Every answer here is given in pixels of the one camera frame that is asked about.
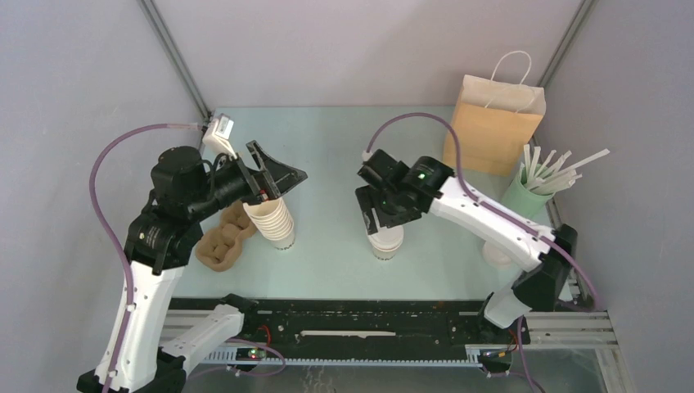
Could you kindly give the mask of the white plastic cup lid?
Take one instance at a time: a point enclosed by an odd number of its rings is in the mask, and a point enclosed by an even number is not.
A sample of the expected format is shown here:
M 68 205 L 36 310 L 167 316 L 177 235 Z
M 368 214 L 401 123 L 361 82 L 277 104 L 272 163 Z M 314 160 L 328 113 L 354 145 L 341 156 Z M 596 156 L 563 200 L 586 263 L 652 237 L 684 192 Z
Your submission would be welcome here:
M 368 235 L 367 238 L 372 244 L 380 248 L 390 249 L 402 243 L 404 230 L 402 226 L 393 228 L 381 227 L 376 233 Z

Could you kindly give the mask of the single white paper cup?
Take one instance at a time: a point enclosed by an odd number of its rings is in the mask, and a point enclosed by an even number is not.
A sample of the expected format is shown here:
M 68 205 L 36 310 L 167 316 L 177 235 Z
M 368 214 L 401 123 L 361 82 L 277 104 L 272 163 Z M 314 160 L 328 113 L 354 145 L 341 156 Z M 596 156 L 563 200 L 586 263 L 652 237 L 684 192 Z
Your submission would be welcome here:
M 402 246 L 404 229 L 402 226 L 393 228 L 382 227 L 376 233 L 367 236 L 372 245 L 373 255 L 379 260 L 390 260 Z

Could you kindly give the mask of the brown paper bag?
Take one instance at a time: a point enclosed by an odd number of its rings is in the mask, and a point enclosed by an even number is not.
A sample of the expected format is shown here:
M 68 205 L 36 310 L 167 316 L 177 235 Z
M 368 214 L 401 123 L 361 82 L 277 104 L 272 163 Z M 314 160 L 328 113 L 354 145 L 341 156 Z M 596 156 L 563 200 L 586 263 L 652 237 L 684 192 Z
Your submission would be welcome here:
M 544 88 L 525 83 L 532 69 L 530 54 L 515 50 L 499 60 L 516 54 L 524 55 L 528 65 L 514 84 L 495 79 L 500 63 L 488 79 L 474 75 L 462 79 L 450 124 L 459 140 L 464 169 L 509 175 L 546 114 Z

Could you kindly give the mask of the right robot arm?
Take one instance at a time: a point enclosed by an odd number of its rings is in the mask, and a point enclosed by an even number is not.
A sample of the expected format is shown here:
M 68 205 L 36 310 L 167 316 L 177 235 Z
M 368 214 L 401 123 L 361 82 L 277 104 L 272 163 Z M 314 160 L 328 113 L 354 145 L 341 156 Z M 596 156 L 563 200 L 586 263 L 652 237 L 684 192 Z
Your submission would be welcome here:
M 403 243 L 403 226 L 431 214 L 457 224 L 505 255 L 521 272 L 485 302 L 475 329 L 496 342 L 522 315 L 552 312 L 570 271 L 575 230 L 537 224 L 461 184 L 452 168 L 429 156 L 407 166 L 382 150 L 363 153 L 355 191 L 372 247 L 390 258 Z

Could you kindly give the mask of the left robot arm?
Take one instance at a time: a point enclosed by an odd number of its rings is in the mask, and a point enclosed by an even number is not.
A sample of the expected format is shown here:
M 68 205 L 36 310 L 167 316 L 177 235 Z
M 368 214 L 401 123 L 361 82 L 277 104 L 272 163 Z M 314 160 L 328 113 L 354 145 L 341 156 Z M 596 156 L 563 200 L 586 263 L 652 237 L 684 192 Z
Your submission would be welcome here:
M 207 170 L 194 147 L 174 147 L 159 156 L 147 204 L 118 245 L 125 268 L 119 317 L 106 353 L 79 377 L 78 391 L 180 392 L 190 372 L 223 342 L 255 337 L 254 314 L 220 303 L 182 335 L 160 340 L 174 289 L 202 238 L 202 222 L 237 201 L 276 200 L 307 178 L 257 142 L 247 147 L 255 169 L 220 155 Z

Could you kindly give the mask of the stack of white paper cups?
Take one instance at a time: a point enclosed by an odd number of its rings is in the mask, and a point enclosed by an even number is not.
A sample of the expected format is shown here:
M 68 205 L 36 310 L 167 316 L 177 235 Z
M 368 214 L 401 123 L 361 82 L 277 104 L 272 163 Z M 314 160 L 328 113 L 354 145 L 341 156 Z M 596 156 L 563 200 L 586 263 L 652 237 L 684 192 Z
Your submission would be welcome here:
M 274 248 L 286 250 L 295 243 L 295 223 L 284 200 L 265 201 L 258 205 L 243 204 L 250 221 Z

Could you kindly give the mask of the brown pulp cup carrier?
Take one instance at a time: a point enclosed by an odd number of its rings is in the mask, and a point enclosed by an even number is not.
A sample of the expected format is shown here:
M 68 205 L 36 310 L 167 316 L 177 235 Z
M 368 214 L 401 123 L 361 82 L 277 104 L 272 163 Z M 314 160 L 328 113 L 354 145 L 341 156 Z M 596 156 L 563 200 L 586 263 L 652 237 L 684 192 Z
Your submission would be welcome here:
M 215 272 L 229 270 L 243 252 L 244 241 L 257 233 L 242 201 L 221 212 L 219 225 L 208 230 L 196 244 L 196 258 Z

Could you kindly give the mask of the stack of white lids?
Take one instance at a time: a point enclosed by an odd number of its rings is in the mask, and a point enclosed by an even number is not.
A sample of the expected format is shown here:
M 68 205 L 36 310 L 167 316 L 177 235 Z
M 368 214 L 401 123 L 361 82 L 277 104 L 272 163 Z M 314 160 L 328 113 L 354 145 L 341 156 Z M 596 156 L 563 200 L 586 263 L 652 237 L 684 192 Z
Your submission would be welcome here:
M 515 265 L 512 258 L 491 242 L 485 242 L 482 246 L 482 256 L 487 264 L 496 269 L 509 269 Z

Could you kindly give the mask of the green straw holder cup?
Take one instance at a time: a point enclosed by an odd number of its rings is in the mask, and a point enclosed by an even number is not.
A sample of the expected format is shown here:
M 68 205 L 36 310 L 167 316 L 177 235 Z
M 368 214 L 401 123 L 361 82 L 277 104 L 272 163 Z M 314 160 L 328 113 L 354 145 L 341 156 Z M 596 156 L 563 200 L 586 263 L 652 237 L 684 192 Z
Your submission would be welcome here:
M 554 197 L 554 193 L 536 194 L 531 192 L 525 187 L 525 180 L 525 166 L 521 165 L 499 202 L 517 214 L 532 219 Z

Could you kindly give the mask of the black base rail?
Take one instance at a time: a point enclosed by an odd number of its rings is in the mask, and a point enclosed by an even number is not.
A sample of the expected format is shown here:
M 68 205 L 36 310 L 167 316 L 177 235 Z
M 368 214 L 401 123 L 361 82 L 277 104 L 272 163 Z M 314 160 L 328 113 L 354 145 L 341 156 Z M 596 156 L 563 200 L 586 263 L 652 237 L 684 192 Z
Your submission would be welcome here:
M 477 365 L 530 343 L 526 323 L 492 327 L 478 300 L 221 300 L 175 298 L 161 340 L 174 339 L 223 303 L 240 308 L 240 338 L 267 344 L 289 364 Z

